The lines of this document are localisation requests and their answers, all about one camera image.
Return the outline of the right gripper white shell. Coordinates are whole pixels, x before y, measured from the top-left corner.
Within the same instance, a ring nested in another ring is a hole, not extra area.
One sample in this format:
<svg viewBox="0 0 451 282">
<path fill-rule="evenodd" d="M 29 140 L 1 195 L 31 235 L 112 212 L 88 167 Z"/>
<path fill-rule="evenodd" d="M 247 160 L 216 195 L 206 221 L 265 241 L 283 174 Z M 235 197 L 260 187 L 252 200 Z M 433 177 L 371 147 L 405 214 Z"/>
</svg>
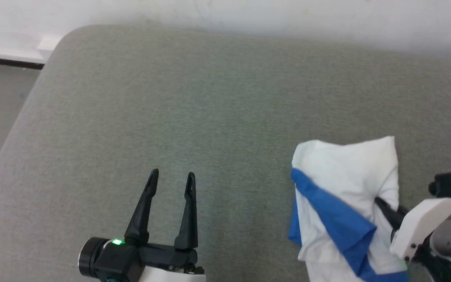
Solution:
<svg viewBox="0 0 451 282">
<path fill-rule="evenodd" d="M 428 252 L 451 258 L 451 198 L 423 200 L 410 212 L 403 206 L 394 210 L 380 197 L 374 201 L 397 230 L 390 246 L 393 255 L 409 263 L 427 241 Z"/>
</svg>

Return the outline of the left gripper black motor cylinder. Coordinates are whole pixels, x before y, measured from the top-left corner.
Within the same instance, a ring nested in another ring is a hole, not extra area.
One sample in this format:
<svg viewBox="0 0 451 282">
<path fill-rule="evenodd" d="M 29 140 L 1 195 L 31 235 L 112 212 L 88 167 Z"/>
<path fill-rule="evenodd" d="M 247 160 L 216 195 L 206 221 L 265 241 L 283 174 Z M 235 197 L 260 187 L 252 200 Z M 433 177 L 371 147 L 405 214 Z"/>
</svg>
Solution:
<svg viewBox="0 0 451 282">
<path fill-rule="evenodd" d="M 82 276 L 98 278 L 94 264 L 100 256 L 104 245 L 109 241 L 109 239 L 100 237 L 92 237 L 86 241 L 78 257 L 78 268 Z"/>
</svg>

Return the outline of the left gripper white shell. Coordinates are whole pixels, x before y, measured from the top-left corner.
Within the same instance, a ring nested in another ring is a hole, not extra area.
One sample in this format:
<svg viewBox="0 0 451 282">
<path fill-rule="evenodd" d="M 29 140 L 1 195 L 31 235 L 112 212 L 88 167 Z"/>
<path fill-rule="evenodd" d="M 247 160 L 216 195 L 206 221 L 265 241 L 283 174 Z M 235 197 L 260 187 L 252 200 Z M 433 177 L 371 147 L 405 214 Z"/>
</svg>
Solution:
<svg viewBox="0 0 451 282">
<path fill-rule="evenodd" d="M 156 194 L 159 170 L 153 169 L 124 234 L 124 241 L 134 246 L 148 243 L 148 222 L 152 199 Z M 147 244 L 139 249 L 145 268 L 138 282 L 206 282 L 205 270 L 197 266 L 198 221 L 196 179 L 188 173 L 184 192 L 186 205 L 174 247 Z"/>
</svg>

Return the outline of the white wall baseboard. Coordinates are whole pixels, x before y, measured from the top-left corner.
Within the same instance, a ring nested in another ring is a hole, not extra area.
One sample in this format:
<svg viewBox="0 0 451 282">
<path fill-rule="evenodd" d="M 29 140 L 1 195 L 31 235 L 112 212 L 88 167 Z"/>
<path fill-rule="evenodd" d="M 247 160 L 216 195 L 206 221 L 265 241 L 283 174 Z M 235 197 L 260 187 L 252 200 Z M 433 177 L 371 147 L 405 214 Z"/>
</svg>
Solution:
<svg viewBox="0 0 451 282">
<path fill-rule="evenodd" d="M 0 43 L 0 65 L 42 70 L 63 36 L 47 34 Z"/>
</svg>

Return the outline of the blue and white t-shirt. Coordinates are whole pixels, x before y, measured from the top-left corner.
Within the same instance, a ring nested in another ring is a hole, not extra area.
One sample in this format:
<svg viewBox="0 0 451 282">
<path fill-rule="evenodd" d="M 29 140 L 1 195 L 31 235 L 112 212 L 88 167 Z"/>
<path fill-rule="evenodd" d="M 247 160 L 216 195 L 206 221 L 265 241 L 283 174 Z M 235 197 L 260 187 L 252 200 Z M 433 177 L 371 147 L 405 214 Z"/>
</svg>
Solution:
<svg viewBox="0 0 451 282">
<path fill-rule="evenodd" d="M 390 252 L 392 227 L 375 204 L 399 207 L 399 161 L 394 136 L 337 145 L 297 145 L 288 238 L 299 245 L 310 282 L 409 282 Z"/>
</svg>

